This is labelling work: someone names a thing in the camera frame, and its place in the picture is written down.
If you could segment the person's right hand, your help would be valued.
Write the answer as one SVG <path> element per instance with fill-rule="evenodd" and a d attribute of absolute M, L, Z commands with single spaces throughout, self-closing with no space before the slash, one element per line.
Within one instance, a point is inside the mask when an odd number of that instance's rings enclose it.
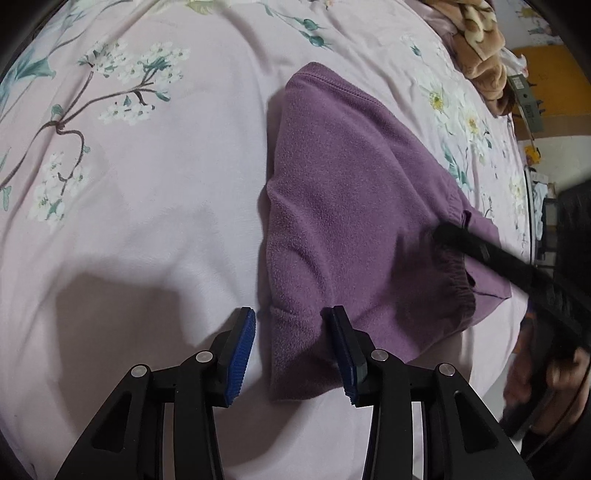
<path fill-rule="evenodd" d="M 547 371 L 553 362 L 566 363 L 578 348 L 590 351 L 589 338 L 577 335 L 561 320 L 548 313 L 539 313 L 531 322 L 529 352 L 532 359 L 531 395 L 525 404 L 507 407 L 500 425 L 512 439 L 521 440 L 538 421 L 550 403 L 553 393 L 547 382 Z"/>

